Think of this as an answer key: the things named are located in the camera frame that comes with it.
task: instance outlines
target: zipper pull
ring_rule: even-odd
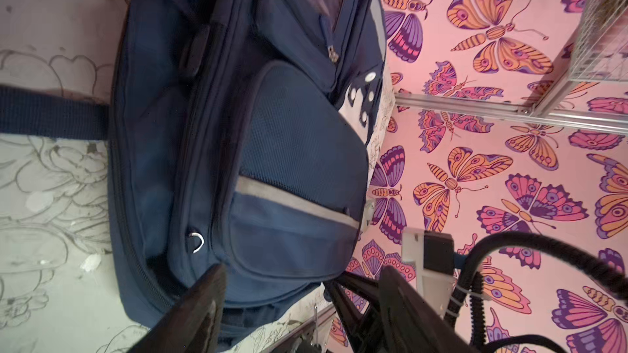
[[[329,18],[321,14],[318,17],[318,22],[320,23],[320,28],[323,32],[323,38],[325,39],[325,47],[327,48],[327,54],[332,63],[338,63],[338,53],[334,49],[334,35],[332,33],[332,24],[329,22]]]

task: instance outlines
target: gray reflective stripe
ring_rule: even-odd
[[[235,189],[236,192],[239,192],[242,195],[251,195],[261,199],[271,200],[272,202],[279,203],[287,208],[296,209],[312,216],[349,225],[355,229],[360,227],[360,223],[358,221],[346,214],[326,209],[323,206],[310,202],[309,200],[299,198],[292,193],[266,183],[258,182],[249,177],[239,176]]]

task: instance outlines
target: wire mesh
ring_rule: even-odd
[[[569,80],[628,82],[628,0],[586,0]]]

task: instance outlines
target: blue backpack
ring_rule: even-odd
[[[108,139],[127,314],[224,263],[225,350],[349,263],[385,51],[381,0],[131,0],[111,106],[2,87],[0,131]]]

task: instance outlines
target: silver ring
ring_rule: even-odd
[[[192,251],[193,254],[199,252],[199,250],[203,247],[203,244],[205,244],[205,239],[203,239],[203,236],[200,235],[200,233],[196,233],[196,232],[192,232],[188,235],[189,238],[199,238],[200,239],[200,246],[196,247],[196,249],[194,251]]]

